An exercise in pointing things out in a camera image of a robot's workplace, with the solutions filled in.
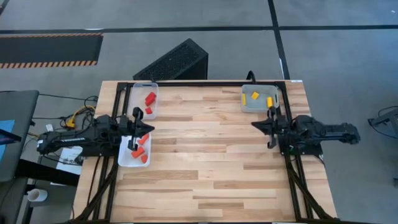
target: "plastic container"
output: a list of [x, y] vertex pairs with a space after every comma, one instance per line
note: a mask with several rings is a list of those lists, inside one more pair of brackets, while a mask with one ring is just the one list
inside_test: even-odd
[[[259, 93], [259, 97], [251, 98], [253, 92]], [[246, 96], [246, 105], [243, 105], [243, 94]], [[279, 95], [276, 86], [272, 85], [243, 85], [241, 94], [241, 109], [245, 113], [266, 113], [268, 111], [267, 98], [272, 97], [274, 107], [279, 107]]]
[[[145, 105], [145, 98], [151, 93], [156, 94], [156, 100], [151, 105]], [[156, 83], [135, 83], [132, 86], [130, 103], [127, 108], [127, 114], [132, 115], [132, 110], [138, 106], [144, 112], [143, 120], [145, 119], [155, 119], [157, 112], [157, 99], [159, 98], [159, 87]], [[145, 109], [150, 107], [152, 109], [152, 114], [147, 114]]]
[[150, 135], [150, 133], [149, 133], [149, 138], [143, 145], [145, 154], [148, 155], [148, 160], [145, 164], [142, 163], [141, 156], [138, 157], [137, 159], [132, 157], [132, 155], [131, 155], [132, 151], [127, 147], [129, 144], [129, 140], [131, 140], [131, 136], [122, 136], [122, 142], [120, 143], [119, 157], [118, 157], [119, 166], [122, 166], [122, 167], [147, 167], [147, 166], [149, 166], [149, 164], [150, 164], [150, 148], [151, 148], [151, 144], [152, 144], [152, 136]]

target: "table leg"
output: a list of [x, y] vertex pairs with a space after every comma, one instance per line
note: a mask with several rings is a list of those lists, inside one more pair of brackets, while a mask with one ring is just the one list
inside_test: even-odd
[[19, 160], [15, 176], [28, 177], [36, 180], [47, 180], [76, 187], [79, 182], [79, 175], [43, 166], [24, 159]]

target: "yellow block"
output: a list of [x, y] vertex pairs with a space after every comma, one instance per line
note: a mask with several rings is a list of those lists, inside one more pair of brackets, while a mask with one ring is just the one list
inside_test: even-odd
[[259, 97], [259, 94], [256, 91], [254, 91], [253, 94], [251, 95], [251, 98], [254, 100], [256, 100], [258, 97]]
[[267, 97], [267, 106], [268, 106], [268, 108], [270, 108], [273, 105], [274, 105], [274, 102], [272, 100], [272, 97], [270, 97], [270, 96]]
[[242, 103], [243, 105], [246, 105], [246, 94], [242, 94]]

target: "orange block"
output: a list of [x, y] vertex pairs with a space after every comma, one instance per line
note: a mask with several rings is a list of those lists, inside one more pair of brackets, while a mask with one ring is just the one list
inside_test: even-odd
[[143, 153], [145, 153], [145, 150], [143, 147], [138, 147], [136, 151], [132, 151], [131, 155], [133, 158], [137, 159], [139, 156], [141, 156]]
[[143, 164], [147, 163], [147, 161], [148, 161], [148, 155], [143, 155], [143, 156], [141, 156], [141, 161], [142, 161]]
[[142, 139], [138, 140], [138, 144], [140, 144], [141, 146], [143, 144], [145, 144], [145, 142], [148, 140], [149, 138], [149, 134], [144, 135], [144, 137], [142, 137]]

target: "black floor mat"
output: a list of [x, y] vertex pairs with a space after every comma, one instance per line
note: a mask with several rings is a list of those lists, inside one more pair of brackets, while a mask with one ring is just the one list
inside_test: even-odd
[[0, 37], [0, 68], [96, 65], [102, 34], [42, 34]]

